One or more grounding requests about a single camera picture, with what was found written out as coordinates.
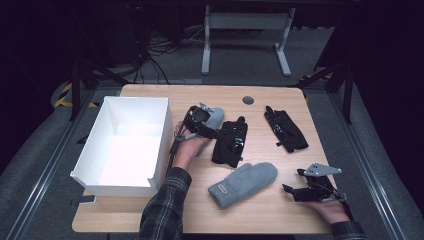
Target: open box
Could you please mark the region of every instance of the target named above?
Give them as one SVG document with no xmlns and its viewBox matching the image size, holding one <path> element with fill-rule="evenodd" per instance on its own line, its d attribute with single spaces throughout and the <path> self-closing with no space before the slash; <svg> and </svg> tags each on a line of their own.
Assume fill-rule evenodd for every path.
<svg viewBox="0 0 424 240">
<path fill-rule="evenodd" d="M 152 197 L 172 139 L 167 98 L 105 97 L 71 177 L 96 196 Z"/>
</svg>

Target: hand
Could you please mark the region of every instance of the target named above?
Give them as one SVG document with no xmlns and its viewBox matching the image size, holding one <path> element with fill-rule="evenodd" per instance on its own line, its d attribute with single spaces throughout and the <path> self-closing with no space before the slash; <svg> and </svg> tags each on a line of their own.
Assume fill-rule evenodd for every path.
<svg viewBox="0 0 424 240">
<path fill-rule="evenodd" d="M 175 126 L 175 131 L 178 132 L 182 125 L 182 122 L 179 122 Z M 187 136 L 191 134 L 191 132 L 185 128 L 185 126 L 182 126 L 182 136 Z M 196 136 L 194 138 L 191 138 L 189 140 L 185 140 L 181 142 L 178 146 L 177 153 L 175 155 L 173 167 L 179 167 L 182 169 L 188 170 L 191 160 L 197 155 L 197 153 L 200 151 L 200 149 L 210 141 L 209 138 L 205 138 L 202 136 Z"/>
<path fill-rule="evenodd" d="M 339 201 L 303 202 L 303 204 L 317 210 L 329 224 L 350 221 L 343 205 Z"/>
</svg>

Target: wooden table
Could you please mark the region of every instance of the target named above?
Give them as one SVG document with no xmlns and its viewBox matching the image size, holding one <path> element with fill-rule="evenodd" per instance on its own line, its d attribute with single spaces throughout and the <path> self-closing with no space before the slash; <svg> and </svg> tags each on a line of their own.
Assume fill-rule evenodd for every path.
<svg viewBox="0 0 424 240">
<path fill-rule="evenodd" d="M 167 97 L 173 124 L 181 121 L 192 105 L 199 102 L 224 109 L 224 121 L 246 118 L 249 125 L 246 145 L 239 163 L 271 162 L 278 169 L 276 181 L 251 198 L 220 210 L 207 188 L 223 180 L 232 169 L 212 163 L 215 140 L 192 162 L 193 178 L 184 205 L 185 233 L 255 233 L 304 234 L 328 233 L 329 227 L 314 210 L 294 202 L 282 189 L 282 183 L 294 188 L 306 187 L 297 175 L 297 168 L 308 168 L 317 162 L 328 165 L 304 95 L 295 88 L 233 87 L 233 86 L 174 86 L 126 85 L 121 96 Z M 247 105 L 242 99 L 253 97 Z M 287 153 L 277 147 L 276 136 L 264 117 L 265 106 L 286 110 L 303 132 L 309 147 Z M 137 232 L 142 211 L 149 199 L 127 197 L 97 197 L 91 204 L 81 204 L 73 221 L 77 232 Z"/>
</svg>

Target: gray mitten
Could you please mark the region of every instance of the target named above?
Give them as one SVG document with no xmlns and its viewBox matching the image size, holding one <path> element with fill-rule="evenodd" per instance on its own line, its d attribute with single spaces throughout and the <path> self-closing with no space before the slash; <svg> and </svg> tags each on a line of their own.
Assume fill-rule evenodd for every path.
<svg viewBox="0 0 424 240">
<path fill-rule="evenodd" d="M 259 192 L 274 182 L 277 175 L 278 170 L 271 163 L 258 163 L 255 166 L 245 163 L 224 180 L 209 187 L 208 191 L 219 208 L 225 209 Z"/>
</svg>

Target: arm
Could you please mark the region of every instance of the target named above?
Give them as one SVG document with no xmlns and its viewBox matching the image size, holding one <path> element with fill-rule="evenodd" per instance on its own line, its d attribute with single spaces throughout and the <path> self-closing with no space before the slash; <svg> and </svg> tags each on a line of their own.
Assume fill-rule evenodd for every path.
<svg viewBox="0 0 424 240">
<path fill-rule="evenodd" d="M 358 222 L 350 220 L 340 202 L 305 202 L 305 205 L 317 210 L 324 217 L 325 221 L 330 224 L 334 239 L 368 239 L 361 225 Z"/>
<path fill-rule="evenodd" d="M 164 183 L 143 211 L 139 239 L 182 239 L 183 206 L 191 184 L 187 171 L 193 158 L 208 141 L 207 138 L 195 137 L 180 143 Z"/>
</svg>

